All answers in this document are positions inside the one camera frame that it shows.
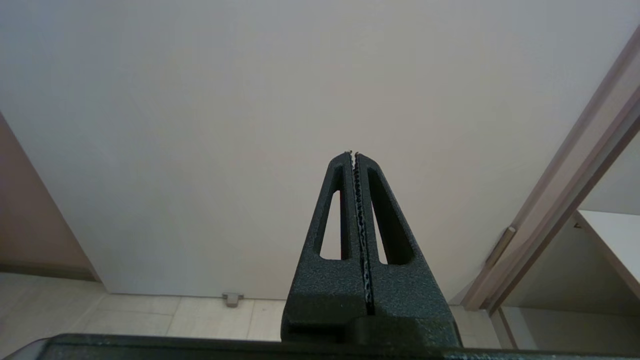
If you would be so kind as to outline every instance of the tiled floor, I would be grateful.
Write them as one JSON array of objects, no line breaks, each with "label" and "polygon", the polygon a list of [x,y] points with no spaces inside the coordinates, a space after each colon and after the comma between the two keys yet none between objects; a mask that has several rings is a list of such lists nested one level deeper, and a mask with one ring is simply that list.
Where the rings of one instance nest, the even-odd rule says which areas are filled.
[{"label": "tiled floor", "polygon": [[[280,340],[283,300],[107,294],[96,282],[0,273],[0,359],[64,332]],[[499,348],[484,311],[452,306],[466,347]]]}]

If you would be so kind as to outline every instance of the door frame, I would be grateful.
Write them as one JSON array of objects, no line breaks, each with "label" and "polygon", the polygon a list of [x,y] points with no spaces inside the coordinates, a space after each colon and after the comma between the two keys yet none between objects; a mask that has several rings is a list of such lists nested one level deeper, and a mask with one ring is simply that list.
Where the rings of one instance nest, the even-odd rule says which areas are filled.
[{"label": "door frame", "polygon": [[467,310],[493,313],[640,129],[640,26],[467,291]]}]

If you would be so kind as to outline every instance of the wooden door frame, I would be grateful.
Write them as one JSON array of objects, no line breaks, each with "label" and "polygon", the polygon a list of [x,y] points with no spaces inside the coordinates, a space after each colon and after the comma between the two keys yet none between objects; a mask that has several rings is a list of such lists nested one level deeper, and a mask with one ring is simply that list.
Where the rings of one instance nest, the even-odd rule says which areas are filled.
[{"label": "wooden door frame", "polygon": [[639,117],[640,26],[510,224],[516,232],[508,245],[497,261],[485,263],[467,291],[462,300],[466,309],[492,313],[500,307],[633,139]]}]

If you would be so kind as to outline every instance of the small wall bracket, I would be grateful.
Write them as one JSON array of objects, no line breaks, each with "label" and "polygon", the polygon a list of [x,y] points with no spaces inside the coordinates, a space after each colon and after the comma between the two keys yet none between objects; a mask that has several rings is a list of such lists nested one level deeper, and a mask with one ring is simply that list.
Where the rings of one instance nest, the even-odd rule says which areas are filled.
[{"label": "small wall bracket", "polygon": [[222,293],[222,299],[224,299],[227,307],[238,307],[238,302],[244,299],[244,294]]}]

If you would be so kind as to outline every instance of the white wall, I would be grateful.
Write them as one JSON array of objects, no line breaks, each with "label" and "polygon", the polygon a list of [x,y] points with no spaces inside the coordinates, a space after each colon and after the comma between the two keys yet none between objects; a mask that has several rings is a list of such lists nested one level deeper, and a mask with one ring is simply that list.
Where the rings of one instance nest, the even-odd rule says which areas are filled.
[{"label": "white wall", "polygon": [[640,215],[640,136],[631,140],[580,209]]},{"label": "white wall", "polygon": [[638,317],[503,307],[502,312],[520,350],[640,352]]},{"label": "white wall", "polygon": [[505,306],[640,315],[640,299],[571,218],[504,301]]},{"label": "white wall", "polygon": [[0,109],[111,291],[286,296],[353,149],[449,299],[639,22],[633,0],[9,0]]}]

